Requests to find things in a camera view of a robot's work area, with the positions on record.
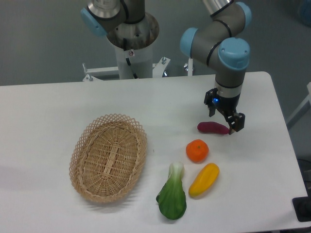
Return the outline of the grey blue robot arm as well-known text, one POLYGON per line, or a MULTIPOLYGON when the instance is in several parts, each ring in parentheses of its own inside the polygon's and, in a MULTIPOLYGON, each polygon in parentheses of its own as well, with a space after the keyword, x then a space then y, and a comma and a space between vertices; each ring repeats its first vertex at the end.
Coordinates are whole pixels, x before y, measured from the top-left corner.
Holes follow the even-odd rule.
MULTIPOLYGON (((203 30, 187 29, 180 50, 216 73, 214 87, 205 94, 209 115, 220 112, 229 132, 244 127, 245 116, 236 107, 250 59, 248 43, 238 38, 251 22, 250 8, 233 0, 206 0, 212 22, 203 30)), ((97 36, 115 47, 121 79, 150 78, 152 45, 159 33, 155 18, 142 0, 90 0, 80 12, 83 22, 97 36)))

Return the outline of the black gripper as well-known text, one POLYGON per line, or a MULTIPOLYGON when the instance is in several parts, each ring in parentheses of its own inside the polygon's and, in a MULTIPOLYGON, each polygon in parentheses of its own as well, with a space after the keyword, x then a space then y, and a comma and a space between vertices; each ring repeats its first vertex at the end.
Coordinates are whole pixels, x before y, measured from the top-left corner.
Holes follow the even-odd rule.
POLYGON ((236 111, 240 94, 227 98, 220 96, 217 91, 217 88, 213 88, 205 94, 204 104, 208 107, 208 115, 212 117, 215 115, 216 110, 218 110, 223 116, 226 116, 226 122, 229 124, 228 134, 242 130, 245 123, 245 114, 237 113, 236 111))

